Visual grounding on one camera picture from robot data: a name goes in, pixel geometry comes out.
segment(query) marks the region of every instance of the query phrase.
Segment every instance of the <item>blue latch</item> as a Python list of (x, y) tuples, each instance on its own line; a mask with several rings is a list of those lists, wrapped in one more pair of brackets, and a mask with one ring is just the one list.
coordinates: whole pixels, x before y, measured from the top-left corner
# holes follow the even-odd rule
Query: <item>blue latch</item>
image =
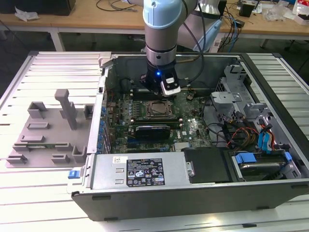
[(290, 152), (285, 152), (284, 155), (285, 155), (286, 159), (287, 159), (289, 162), (292, 161), (292, 156), (291, 156)]
[(253, 153), (239, 153), (235, 156), (236, 161), (238, 164), (240, 163), (255, 163), (256, 162), (256, 158), (254, 156)]
[(261, 129), (257, 145), (260, 149), (265, 151), (267, 154), (270, 154), (271, 151), (268, 150), (268, 147), (267, 147), (268, 141), (269, 141), (269, 134), (266, 133), (264, 129)]
[(71, 171), (69, 172), (68, 179), (79, 179), (79, 178), (80, 178), (79, 173), (80, 173), (80, 171), (71, 170)]

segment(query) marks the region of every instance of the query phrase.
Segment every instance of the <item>warning label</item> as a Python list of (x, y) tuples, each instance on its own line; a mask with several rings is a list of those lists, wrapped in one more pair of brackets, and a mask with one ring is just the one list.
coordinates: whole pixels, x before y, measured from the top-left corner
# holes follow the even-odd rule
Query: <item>warning label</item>
[(162, 159), (128, 159), (126, 170), (129, 187), (165, 185)]

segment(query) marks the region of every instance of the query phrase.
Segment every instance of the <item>white paper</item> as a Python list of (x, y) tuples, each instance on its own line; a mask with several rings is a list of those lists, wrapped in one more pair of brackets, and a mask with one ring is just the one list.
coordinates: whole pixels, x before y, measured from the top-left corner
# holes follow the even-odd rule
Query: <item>white paper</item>
[(28, 20), (39, 19), (38, 13), (36, 12), (24, 12), (15, 7), (15, 16), (21, 20), (27, 22)]
[(126, 163), (127, 156), (114, 156), (112, 158), (112, 163)]
[(294, 20), (295, 16), (296, 15), (293, 14), (293, 12), (290, 9), (288, 11), (286, 11), (285, 14), (283, 15), (283, 17), (289, 18), (291, 20)]

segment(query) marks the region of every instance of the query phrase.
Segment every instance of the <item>aluminum extrusion table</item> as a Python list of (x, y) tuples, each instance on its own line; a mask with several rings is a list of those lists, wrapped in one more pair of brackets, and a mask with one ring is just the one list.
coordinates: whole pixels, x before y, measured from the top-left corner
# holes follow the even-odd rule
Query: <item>aluminum extrusion table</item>
[[(107, 59), (111, 55), (103, 54)], [(68, 88), (75, 107), (94, 103), (101, 74), (99, 55), (99, 52), (40, 52), (27, 57), (0, 100), (0, 158), (10, 154), (28, 117), (31, 101), (60, 108), (53, 97), (55, 90)], [(308, 86), (283, 59), (272, 54), (249, 56), (309, 138)], [(263, 101), (258, 88), (252, 87)], [(0, 231), (287, 232), (309, 228), (309, 195), (269, 210), (93, 222), (67, 193), (70, 168), (6, 169), (4, 163), (0, 161)], [(257, 227), (245, 228), (245, 224)]]

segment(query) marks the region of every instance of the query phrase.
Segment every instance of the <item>gray plastic part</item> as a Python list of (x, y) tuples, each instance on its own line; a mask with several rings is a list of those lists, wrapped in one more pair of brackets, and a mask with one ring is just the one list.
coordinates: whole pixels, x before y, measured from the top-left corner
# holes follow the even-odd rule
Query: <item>gray plastic part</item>
[(29, 148), (27, 147), (27, 145), (24, 145), (24, 146), (22, 146), (22, 145), (19, 145), (19, 144), (22, 144), (22, 143), (16, 143), (14, 146), (13, 146), (13, 149), (15, 150), (15, 151), (29, 151)]
[(79, 152), (77, 147), (74, 146), (72, 156), (75, 159), (75, 162), (77, 163), (85, 163), (86, 157), (87, 157), (87, 147), (83, 147), (83, 151)]
[(91, 119), (93, 114), (93, 105), (85, 105), (84, 107), (85, 119)]
[(55, 148), (57, 151), (72, 151), (73, 150), (73, 147), (70, 143), (67, 143), (66, 145), (56, 145)]
[(8, 156), (6, 161), (8, 161), (10, 164), (25, 164), (27, 162), (27, 158), (24, 155)]
[(60, 102), (71, 130), (76, 130), (77, 122), (75, 119), (75, 107), (71, 107), (68, 97), (69, 91), (67, 89), (57, 89), (55, 99)]
[[(75, 146), (79, 152), (84, 151), (88, 144), (91, 120), (85, 119), (84, 109), (76, 109), (77, 128), (71, 130), (67, 120), (62, 118), (59, 111), (60, 109), (48, 108), (47, 111), (41, 112), (43, 118), (28, 118), (10, 154), (11, 156), (22, 154), (28, 159), (28, 162), (6, 162), (8, 168), (80, 167), (84, 165), (85, 153), (74, 155), (73, 148)], [(23, 136), (43, 136), (45, 140), (23, 143), (21, 142)], [(68, 156), (69, 162), (58, 160), (54, 162), (53, 155), (63, 155), (64, 153)]]
[(48, 122), (42, 122), (42, 123), (29, 123), (27, 125), (28, 130), (48, 130), (49, 129), (49, 123)]
[[(75, 112), (74, 116), (75, 116), (75, 118), (76, 118), (77, 111), (76, 111), (76, 109), (75, 109), (74, 102), (71, 101), (71, 102), (70, 102), (70, 106), (71, 106), (72, 109), (74, 109), (74, 112)], [(61, 116), (62, 116), (63, 119), (67, 119), (67, 116), (66, 116), (66, 114), (64, 113), (63, 110), (60, 110), (60, 114), (61, 114)]]
[(70, 158), (67, 154), (53, 154), (52, 161), (54, 163), (69, 163)]
[(44, 136), (42, 135), (22, 135), (22, 139), (20, 140), (21, 142), (43, 142), (44, 141)]
[(42, 111), (46, 111), (46, 107), (41, 101), (33, 101), (28, 108), (31, 118), (43, 118)]

